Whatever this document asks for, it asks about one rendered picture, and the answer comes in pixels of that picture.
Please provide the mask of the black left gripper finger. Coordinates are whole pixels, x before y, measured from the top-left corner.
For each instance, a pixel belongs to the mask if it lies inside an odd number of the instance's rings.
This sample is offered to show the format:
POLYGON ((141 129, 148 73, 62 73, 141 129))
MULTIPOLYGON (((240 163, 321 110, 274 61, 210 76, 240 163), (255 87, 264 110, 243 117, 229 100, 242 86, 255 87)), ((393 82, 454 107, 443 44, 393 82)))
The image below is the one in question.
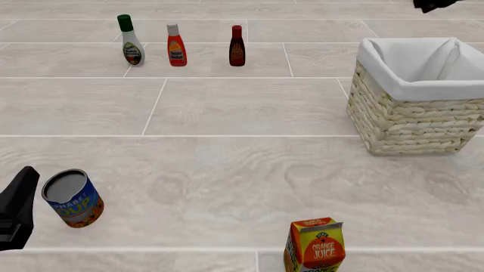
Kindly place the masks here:
POLYGON ((0 217, 33 224, 33 202, 39 173, 31 166, 23 167, 0 193, 0 217))

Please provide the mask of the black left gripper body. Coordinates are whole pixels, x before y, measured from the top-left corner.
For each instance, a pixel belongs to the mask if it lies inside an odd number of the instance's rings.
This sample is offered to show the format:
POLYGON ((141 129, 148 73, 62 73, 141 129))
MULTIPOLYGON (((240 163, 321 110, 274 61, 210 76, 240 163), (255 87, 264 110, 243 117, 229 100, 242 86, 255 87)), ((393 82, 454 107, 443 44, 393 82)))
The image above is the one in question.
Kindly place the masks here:
POLYGON ((0 215, 0 251, 23 249, 34 228, 32 217, 0 215))

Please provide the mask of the woven basket with white liner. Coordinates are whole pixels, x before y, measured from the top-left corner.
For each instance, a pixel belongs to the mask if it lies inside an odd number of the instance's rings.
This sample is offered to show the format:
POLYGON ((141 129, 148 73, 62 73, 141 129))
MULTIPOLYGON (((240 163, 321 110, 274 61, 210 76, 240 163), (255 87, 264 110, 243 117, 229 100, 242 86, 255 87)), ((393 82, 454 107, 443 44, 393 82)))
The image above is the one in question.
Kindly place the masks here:
POLYGON ((370 153, 456 153, 484 128, 484 53, 456 38, 364 39, 347 113, 370 153))

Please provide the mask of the blue alphabet soup tin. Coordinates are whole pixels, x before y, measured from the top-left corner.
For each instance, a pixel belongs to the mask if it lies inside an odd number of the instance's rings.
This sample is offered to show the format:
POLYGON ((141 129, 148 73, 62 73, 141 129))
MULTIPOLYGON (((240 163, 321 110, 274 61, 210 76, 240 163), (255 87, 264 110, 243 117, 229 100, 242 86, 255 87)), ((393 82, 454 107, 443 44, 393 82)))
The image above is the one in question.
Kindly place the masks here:
POLYGON ((81 169, 67 169, 52 176, 41 193, 42 198, 71 228, 93 224, 104 211, 104 201, 81 169))

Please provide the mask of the white ranch dressing bottle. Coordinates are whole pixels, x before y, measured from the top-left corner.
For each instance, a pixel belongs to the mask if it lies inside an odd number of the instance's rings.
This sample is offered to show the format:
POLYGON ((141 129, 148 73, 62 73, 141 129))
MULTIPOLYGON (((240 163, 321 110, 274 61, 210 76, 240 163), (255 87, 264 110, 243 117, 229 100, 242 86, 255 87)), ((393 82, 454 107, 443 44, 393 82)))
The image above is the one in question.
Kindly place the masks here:
POLYGON ((128 14, 117 16, 120 30, 123 37, 123 56, 130 65, 140 66, 144 64, 145 52, 143 45, 139 42, 128 14))

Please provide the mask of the red ketchup bottle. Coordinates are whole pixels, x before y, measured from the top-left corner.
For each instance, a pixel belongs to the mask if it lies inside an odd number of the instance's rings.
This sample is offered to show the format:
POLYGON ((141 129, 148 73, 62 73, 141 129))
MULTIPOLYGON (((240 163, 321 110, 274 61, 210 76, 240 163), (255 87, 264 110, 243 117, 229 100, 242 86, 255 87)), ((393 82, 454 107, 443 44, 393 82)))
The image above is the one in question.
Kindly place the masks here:
POLYGON ((178 24, 167 24, 167 31, 167 51, 170 65, 175 67, 187 65, 187 54, 178 31, 178 24))

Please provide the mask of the dark red barbecue sauce bottle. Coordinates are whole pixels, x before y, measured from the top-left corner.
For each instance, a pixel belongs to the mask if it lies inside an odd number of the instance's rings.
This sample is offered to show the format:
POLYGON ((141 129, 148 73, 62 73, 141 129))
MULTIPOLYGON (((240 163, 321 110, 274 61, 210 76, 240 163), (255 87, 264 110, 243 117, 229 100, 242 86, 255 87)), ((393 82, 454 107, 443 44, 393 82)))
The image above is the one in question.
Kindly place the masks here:
POLYGON ((232 27, 232 36, 229 48, 229 63, 231 66, 245 65, 246 52, 242 33, 242 26, 236 25, 232 27))

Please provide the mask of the orange juice carton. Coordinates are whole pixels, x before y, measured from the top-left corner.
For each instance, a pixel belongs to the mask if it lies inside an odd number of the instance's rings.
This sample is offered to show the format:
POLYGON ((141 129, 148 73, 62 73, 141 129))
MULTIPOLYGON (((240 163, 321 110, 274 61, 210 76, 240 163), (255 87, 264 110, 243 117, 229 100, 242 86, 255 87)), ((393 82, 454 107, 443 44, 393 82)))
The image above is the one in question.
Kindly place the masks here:
POLYGON ((342 227, 330 217, 292 222, 284 249, 285 272, 337 272, 346 257, 342 227))

